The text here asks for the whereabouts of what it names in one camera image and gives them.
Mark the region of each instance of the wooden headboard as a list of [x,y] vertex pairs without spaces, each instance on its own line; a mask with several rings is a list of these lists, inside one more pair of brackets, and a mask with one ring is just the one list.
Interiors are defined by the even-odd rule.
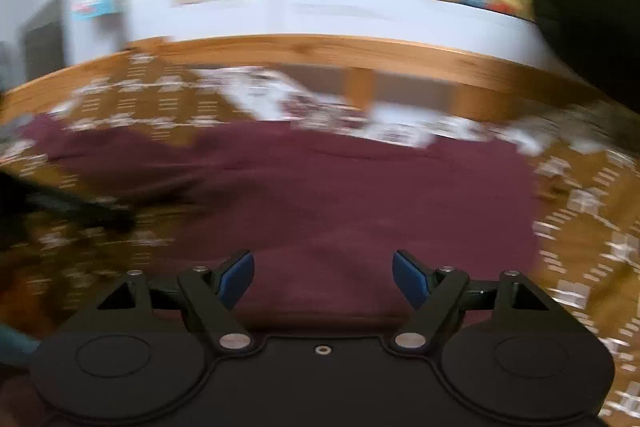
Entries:
[[[521,99],[562,106],[603,98],[586,84],[508,60],[390,39],[277,34],[171,42],[154,37],[130,42],[128,48],[194,67],[337,66],[344,70],[344,95],[359,108],[369,107],[376,99],[377,71],[421,76],[450,82],[449,112],[481,121],[513,118]],[[120,55],[66,68],[12,89],[4,99],[0,121],[25,112],[43,112],[67,100],[73,90],[94,76],[108,73],[114,57]]]

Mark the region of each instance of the maroon cloth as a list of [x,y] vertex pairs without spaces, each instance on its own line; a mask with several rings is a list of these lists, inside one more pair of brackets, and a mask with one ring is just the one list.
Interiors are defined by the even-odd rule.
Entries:
[[252,250],[254,283],[236,312],[254,327],[396,324],[411,312],[392,278],[399,248],[476,279],[526,272],[537,252],[532,171],[500,140],[439,137],[419,150],[250,122],[175,147],[128,128],[69,132],[48,116],[23,134],[123,201],[196,204],[156,272]]

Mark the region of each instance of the silver screw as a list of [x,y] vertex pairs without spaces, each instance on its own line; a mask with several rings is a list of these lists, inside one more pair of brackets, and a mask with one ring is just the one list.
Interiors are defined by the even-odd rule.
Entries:
[[227,333],[218,341],[225,349],[244,349],[251,344],[251,337],[244,333]]
[[396,346],[404,347],[404,349],[418,349],[427,343],[427,339],[420,333],[400,333],[394,338]]
[[316,355],[330,355],[332,351],[330,346],[316,346]]

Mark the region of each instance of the blue gripper pad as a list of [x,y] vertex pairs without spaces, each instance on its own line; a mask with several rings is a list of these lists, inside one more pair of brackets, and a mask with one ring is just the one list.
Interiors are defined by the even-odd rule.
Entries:
[[417,310],[429,296],[427,277],[400,252],[394,254],[392,269],[396,286]]
[[232,264],[220,278],[218,299],[232,310],[254,280],[254,254],[248,252]]
[[31,354],[39,345],[40,341],[7,325],[0,325],[0,363],[26,368]]

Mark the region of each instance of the teal object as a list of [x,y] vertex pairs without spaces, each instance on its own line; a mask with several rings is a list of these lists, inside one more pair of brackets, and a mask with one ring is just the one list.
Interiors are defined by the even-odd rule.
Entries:
[[0,363],[27,368],[40,341],[20,333],[7,325],[0,325]]

